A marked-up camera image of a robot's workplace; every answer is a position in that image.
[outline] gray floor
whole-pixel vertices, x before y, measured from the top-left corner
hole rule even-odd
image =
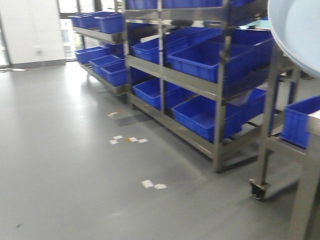
[[[295,186],[258,202],[255,163],[216,174],[125,102],[76,63],[0,73],[1,240],[285,239]],[[148,142],[110,145],[117,135]],[[298,178],[289,159],[270,162],[270,194]]]

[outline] white wall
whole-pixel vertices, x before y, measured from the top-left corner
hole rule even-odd
[[[56,0],[0,0],[0,14],[13,64],[65,58]]]

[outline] metal shelf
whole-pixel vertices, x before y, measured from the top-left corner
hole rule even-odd
[[[250,180],[252,187],[252,194],[254,197],[263,201],[269,184],[267,183],[267,173],[270,151],[275,154],[286,156],[288,159],[297,161],[300,164],[305,165],[307,161],[307,151],[297,145],[282,140],[280,137],[274,136],[273,134],[279,135],[282,131],[282,127],[276,125],[274,113],[276,110],[276,103],[278,98],[279,89],[279,74],[285,72],[285,70],[291,69],[293,64],[287,57],[283,57],[283,52],[280,50],[278,45],[274,43],[274,50],[272,54],[272,63],[270,66],[270,75],[268,78],[268,92],[265,101],[265,114],[263,119],[263,128],[261,130],[261,142],[258,156],[258,171],[254,179]],[[287,104],[294,103],[297,96],[299,79],[301,70],[294,66],[292,72],[292,78],[290,79],[290,89],[288,93]],[[281,125],[284,123],[284,114],[281,114]]]
[[[265,17],[267,15],[267,3],[268,0],[256,0],[242,6],[232,7],[230,24],[233,26],[237,25],[239,21],[248,20],[252,17]],[[164,8],[162,11],[157,9],[126,9],[124,16],[129,23],[138,22],[157,25],[157,20],[161,19],[164,25],[218,27],[224,21],[224,8],[221,6]]]
[[[114,95],[121,96],[127,93],[128,85],[121,85],[121,86],[113,86],[109,82],[107,82],[103,77],[96,74],[90,64],[81,64],[79,65],[87,71],[87,73],[97,79],[100,83],[102,83],[105,87],[107,87]]]
[[[233,141],[231,142],[225,141],[223,134],[227,102],[244,94],[243,91],[252,90],[263,84],[268,75],[267,71],[264,71],[263,74],[261,71],[253,72],[241,80],[242,85],[245,85],[245,89],[242,86],[237,86],[234,92],[224,97],[224,76],[226,75],[226,63],[230,55],[231,43],[229,38],[232,35],[231,30],[233,26],[237,24],[243,25],[246,21],[250,22],[253,18],[266,16],[268,0],[255,0],[254,2],[239,7],[232,7],[229,1],[223,2],[223,7],[162,9],[161,6],[159,6],[158,9],[143,10],[126,9],[125,1],[122,2],[125,21],[127,23],[156,25],[159,35],[159,64],[154,64],[130,55],[130,32],[127,25],[125,31],[125,39],[128,40],[125,41],[125,62],[127,68],[129,70],[130,67],[133,67],[160,78],[161,111],[147,105],[132,94],[129,94],[129,102],[209,156],[213,160],[213,165],[217,172],[222,172],[226,167],[229,167],[226,166],[226,158],[231,157],[234,153],[250,144],[260,134],[262,128],[261,126],[255,125],[254,129],[240,135],[237,139],[232,139]],[[224,48],[219,53],[220,60],[217,83],[176,71],[164,64],[164,53],[166,52],[164,34],[171,26],[219,27],[222,29]],[[166,101],[164,82],[176,84],[198,95],[216,101],[216,116],[215,119],[212,120],[215,122],[215,144],[207,142],[192,131],[187,130],[174,119],[166,116],[164,108]]]
[[[214,144],[206,141],[193,131],[187,129],[176,120],[163,114],[161,111],[147,104],[137,96],[131,93],[129,93],[128,95],[130,102],[141,111],[148,114],[150,117],[165,126],[167,129],[171,130],[173,133],[177,134],[179,137],[207,155],[209,158],[214,159],[217,157],[213,151]],[[226,159],[235,154],[240,149],[251,144],[252,141],[254,141],[255,138],[260,134],[260,130],[261,126],[258,126],[231,142],[224,142],[225,148],[223,149],[222,157]]]
[[[217,83],[210,82],[210,81],[201,79],[199,77],[192,76],[168,67],[161,67],[159,64],[155,64],[131,55],[127,56],[126,61],[130,67],[139,69],[157,78],[161,78],[167,82],[178,85],[184,89],[188,89],[208,99],[211,99],[214,101],[217,100],[217,94],[218,94]],[[252,74],[244,77],[242,81],[245,83],[250,82],[251,87],[247,90],[247,91],[250,91],[256,88],[257,86],[263,84],[267,78],[268,78],[268,71],[262,70],[258,72],[253,72]],[[223,101],[225,102],[231,101],[232,99],[239,97],[245,93],[246,92],[242,92],[242,93],[235,92],[234,95],[232,96],[224,97]]]
[[[186,140],[196,149],[207,155],[209,158],[214,158],[214,154],[212,152],[213,144],[206,141],[202,137],[198,136],[194,132],[190,131],[189,129],[182,126],[180,123],[175,121],[174,119],[170,118],[169,116],[162,114],[161,111],[157,110],[156,108],[150,106],[149,104],[145,103],[140,98],[136,97],[133,94],[128,94],[130,102],[148,114],[150,117],[158,121],[160,124],[180,136],[182,139]]]
[[[295,160],[300,164],[305,164],[307,151],[297,145],[281,139],[280,137],[271,136],[266,139],[266,148],[281,153],[289,159]]]
[[[92,39],[97,39],[113,45],[123,43],[124,41],[123,32],[107,34],[104,32],[100,32],[98,28],[85,29],[80,27],[73,27],[73,31],[76,34],[80,34],[82,36],[86,36]],[[152,26],[146,26],[146,27],[131,30],[130,37],[131,39],[136,40],[136,39],[149,37],[157,33],[158,33],[157,26],[152,25]]]
[[[97,28],[85,29],[85,28],[80,28],[75,26],[73,27],[73,31],[76,34],[80,34],[82,36],[90,37],[92,39],[97,39],[103,42],[107,42],[109,44],[122,43],[122,33],[107,34],[107,33],[99,32]]]

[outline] blue plastic crate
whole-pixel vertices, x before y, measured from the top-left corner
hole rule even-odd
[[[204,96],[197,96],[172,108],[174,119],[187,129],[195,132],[209,142],[213,142],[215,133],[216,102]],[[228,104],[224,138],[242,130],[241,111]]]
[[[92,59],[101,58],[108,54],[108,50],[103,46],[95,46],[74,52],[79,63],[87,64]]]
[[[248,77],[240,78],[239,80],[230,84],[224,84],[223,96],[228,98],[245,91],[249,91],[250,89],[254,89],[265,83],[265,81],[268,79],[268,76],[269,69],[262,69],[254,74],[249,75]]]
[[[127,9],[157,9],[158,0],[126,0]]]
[[[163,8],[165,9],[180,9],[180,8],[208,8],[220,7],[223,0],[162,0]],[[253,2],[255,0],[234,0],[233,6],[239,7],[241,5]]]
[[[239,7],[241,5],[249,4],[254,1],[256,1],[256,0],[233,0],[233,6]]]
[[[103,71],[103,77],[105,80],[110,82],[113,86],[121,86],[127,83],[127,68],[124,61],[103,66],[101,67],[101,71]],[[133,67],[131,68],[132,85],[146,79],[148,76],[149,74],[146,72]]]
[[[80,28],[80,19],[81,19],[80,17],[85,16],[85,15],[89,15],[89,14],[92,14],[92,12],[79,13],[77,15],[69,16],[69,18],[71,19],[72,25],[74,27]]]
[[[212,41],[220,42],[221,37]],[[273,37],[270,31],[253,29],[236,29],[232,32],[232,44],[244,45],[253,48],[253,69],[267,66],[271,61]]]
[[[241,124],[263,114],[265,111],[267,91],[254,89],[245,104],[238,106],[241,110]]]
[[[104,43],[104,45],[110,49],[112,49],[112,53],[116,54],[119,52],[123,52],[124,51],[124,44],[123,43],[119,43],[119,44],[110,44],[110,43]]]
[[[106,34],[121,33],[125,29],[125,18],[122,13],[113,12],[106,16],[94,17],[98,21],[100,32]]]
[[[103,66],[101,70],[104,73],[104,79],[113,86],[117,87],[127,84],[126,64],[123,61]]]
[[[210,41],[188,47],[168,56],[173,69],[217,82],[219,69],[219,51],[221,45]],[[248,75],[253,70],[254,51],[249,47],[231,46],[231,58],[226,64],[226,85]]]
[[[123,60],[114,55],[107,55],[103,57],[99,57],[96,59],[91,60],[89,63],[91,64],[93,71],[98,74],[99,76],[103,77],[105,75],[102,67],[105,67],[110,64],[115,64],[118,62],[122,62]]]
[[[74,16],[74,19],[78,20],[79,28],[92,29],[92,28],[97,28],[99,26],[98,20],[95,19],[95,17],[106,17],[110,14],[112,14],[112,12],[96,11],[88,14],[76,15]]]
[[[152,26],[152,24],[146,24],[146,23],[130,23],[128,28],[129,30],[134,30],[134,29],[142,29],[145,27]]]
[[[117,52],[113,55],[117,56],[118,58],[121,58],[122,60],[125,60],[125,53],[123,51]]]
[[[174,85],[170,82],[165,82],[165,107],[172,108],[180,104],[186,98],[185,89]],[[161,109],[161,94],[160,94],[160,80],[153,78],[151,80],[142,82],[133,86],[136,96],[154,108]]]
[[[188,39],[185,36],[167,35],[165,38],[166,54],[172,54],[181,49],[188,47]],[[150,41],[142,42],[132,46],[134,55],[138,58],[150,61],[152,63],[159,63],[159,39],[152,39]]]
[[[281,138],[307,148],[309,141],[308,115],[320,110],[320,96],[313,96],[285,107]]]
[[[202,43],[205,40],[214,38],[221,35],[222,30],[218,28],[205,28],[205,27],[186,27],[173,31],[170,35],[184,37],[188,39],[189,46]]]

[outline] baseboard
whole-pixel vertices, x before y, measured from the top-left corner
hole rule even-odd
[[[24,62],[24,63],[13,63],[11,65],[12,68],[15,69],[36,69],[43,67],[53,67],[66,65],[65,59],[51,60],[51,61],[34,61],[34,62]]]

